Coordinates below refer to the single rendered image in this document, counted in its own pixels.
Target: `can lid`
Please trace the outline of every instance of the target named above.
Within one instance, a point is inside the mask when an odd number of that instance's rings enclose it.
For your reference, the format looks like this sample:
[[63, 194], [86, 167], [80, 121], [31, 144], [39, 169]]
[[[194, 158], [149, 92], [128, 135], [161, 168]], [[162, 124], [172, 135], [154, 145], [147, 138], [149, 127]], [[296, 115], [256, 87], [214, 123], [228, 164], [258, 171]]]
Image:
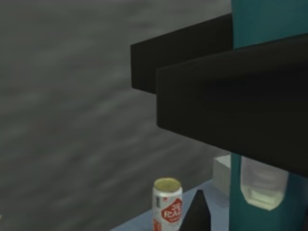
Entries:
[[174, 178], [159, 178], [154, 182], [154, 188], [164, 193], [174, 193], [181, 188], [181, 183]]

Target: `teal bottle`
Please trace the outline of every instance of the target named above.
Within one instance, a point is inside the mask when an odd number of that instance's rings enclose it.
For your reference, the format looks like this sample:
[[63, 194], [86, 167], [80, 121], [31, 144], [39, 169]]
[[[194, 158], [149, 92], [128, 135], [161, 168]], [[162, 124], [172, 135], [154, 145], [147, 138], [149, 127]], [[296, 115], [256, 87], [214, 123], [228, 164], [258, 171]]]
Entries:
[[[231, 0], [231, 3], [234, 48], [308, 33], [308, 0]], [[268, 211], [246, 202], [240, 175], [241, 156], [232, 154], [230, 231], [302, 231], [308, 208], [307, 179], [289, 173], [283, 201]]]

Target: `gray background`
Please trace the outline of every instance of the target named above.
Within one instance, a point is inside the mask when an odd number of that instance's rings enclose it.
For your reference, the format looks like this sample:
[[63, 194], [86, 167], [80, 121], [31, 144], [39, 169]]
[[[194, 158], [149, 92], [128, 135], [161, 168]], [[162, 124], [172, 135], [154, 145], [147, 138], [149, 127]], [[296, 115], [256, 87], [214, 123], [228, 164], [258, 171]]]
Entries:
[[160, 130], [129, 45], [230, 11], [228, 0], [0, 3], [1, 231], [108, 231], [160, 176], [209, 179], [219, 149]]

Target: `soda can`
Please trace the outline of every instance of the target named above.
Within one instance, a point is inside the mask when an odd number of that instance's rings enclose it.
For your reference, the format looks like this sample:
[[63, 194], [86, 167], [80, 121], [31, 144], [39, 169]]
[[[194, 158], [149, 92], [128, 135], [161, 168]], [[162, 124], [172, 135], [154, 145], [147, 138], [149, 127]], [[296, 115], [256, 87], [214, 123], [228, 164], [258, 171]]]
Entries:
[[181, 183], [159, 178], [153, 186], [153, 231], [178, 231], [182, 220]]

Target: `blue table surface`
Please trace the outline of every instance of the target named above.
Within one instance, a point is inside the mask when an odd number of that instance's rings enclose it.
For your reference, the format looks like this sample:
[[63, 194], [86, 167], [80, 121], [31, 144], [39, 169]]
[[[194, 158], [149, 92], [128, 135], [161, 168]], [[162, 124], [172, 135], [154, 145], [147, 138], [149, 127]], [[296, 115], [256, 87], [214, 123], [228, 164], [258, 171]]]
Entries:
[[[212, 231], [228, 231], [229, 199], [213, 186], [211, 180], [184, 193], [183, 217], [198, 189], [204, 191], [206, 201], [211, 211]], [[152, 211], [149, 210], [110, 231], [152, 231]]]

